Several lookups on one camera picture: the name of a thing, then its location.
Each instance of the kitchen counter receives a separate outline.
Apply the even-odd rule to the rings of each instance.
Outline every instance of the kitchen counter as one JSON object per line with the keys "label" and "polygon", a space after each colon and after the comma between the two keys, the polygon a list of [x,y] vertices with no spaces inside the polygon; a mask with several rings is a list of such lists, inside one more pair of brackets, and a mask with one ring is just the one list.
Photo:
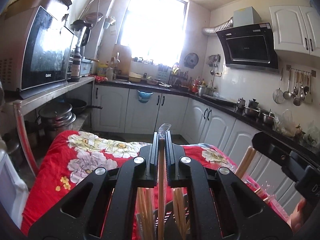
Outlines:
{"label": "kitchen counter", "polygon": [[173,95],[192,98],[208,106],[214,107],[215,109],[218,109],[226,114],[229,114],[235,117],[236,119],[240,120],[241,122],[244,122],[256,128],[257,130],[265,132],[269,136],[272,136],[273,138],[281,141],[292,150],[301,153],[301,155],[304,156],[307,160],[311,161],[312,163],[315,164],[315,166],[320,168],[320,150],[318,148],[308,145],[303,139],[290,138],[278,133],[277,131],[274,130],[274,128],[265,125],[260,119],[252,118],[243,114],[242,112],[236,111],[235,106],[225,106],[225,105],[217,104],[215,102],[210,101],[210,99],[208,100],[206,98],[200,97],[190,92],[183,92],[183,91],[172,89],[172,88],[151,86],[151,85],[142,84],[142,83],[122,83],[122,82],[107,81],[107,82],[96,83],[96,85],[137,89],[137,90],[142,90],[144,92],[159,92],[164,94],[173,94]]}

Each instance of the microwave door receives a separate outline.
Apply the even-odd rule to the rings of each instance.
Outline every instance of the microwave door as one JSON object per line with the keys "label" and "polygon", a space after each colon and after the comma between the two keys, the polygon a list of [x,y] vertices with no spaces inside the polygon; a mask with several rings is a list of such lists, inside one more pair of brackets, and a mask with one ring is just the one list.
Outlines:
{"label": "microwave door", "polygon": [[66,79],[72,38],[61,22],[39,7],[26,45],[21,90]]}

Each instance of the cutting board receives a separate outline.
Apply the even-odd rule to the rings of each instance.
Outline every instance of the cutting board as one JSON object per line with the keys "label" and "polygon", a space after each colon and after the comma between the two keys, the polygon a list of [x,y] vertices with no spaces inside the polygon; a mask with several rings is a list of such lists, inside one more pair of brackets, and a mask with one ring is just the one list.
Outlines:
{"label": "cutting board", "polygon": [[118,70],[121,70],[121,75],[129,75],[132,51],[128,46],[115,44],[113,47],[112,57],[116,57],[118,52],[120,60]]}

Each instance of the frying pan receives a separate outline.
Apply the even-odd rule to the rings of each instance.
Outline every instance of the frying pan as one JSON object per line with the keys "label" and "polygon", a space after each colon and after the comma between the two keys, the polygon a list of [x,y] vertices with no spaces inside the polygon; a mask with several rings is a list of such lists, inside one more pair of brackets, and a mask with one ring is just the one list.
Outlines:
{"label": "frying pan", "polygon": [[81,114],[86,108],[98,108],[102,109],[102,106],[88,106],[87,103],[80,99],[68,98],[65,100],[72,105],[72,112],[74,114]]}

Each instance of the pipe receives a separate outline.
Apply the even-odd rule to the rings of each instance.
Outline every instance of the pipe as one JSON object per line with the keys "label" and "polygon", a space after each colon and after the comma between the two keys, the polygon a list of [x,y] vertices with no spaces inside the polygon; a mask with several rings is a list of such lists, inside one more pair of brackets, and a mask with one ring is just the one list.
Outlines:
{"label": "pipe", "polygon": [[233,17],[230,18],[230,20],[218,25],[218,26],[215,26],[215,27],[209,27],[209,28],[202,28],[202,33],[204,35],[208,35],[208,36],[211,36],[211,35],[215,35],[216,32],[218,31],[222,31],[222,30],[225,30],[225,29],[230,29],[233,27]]}

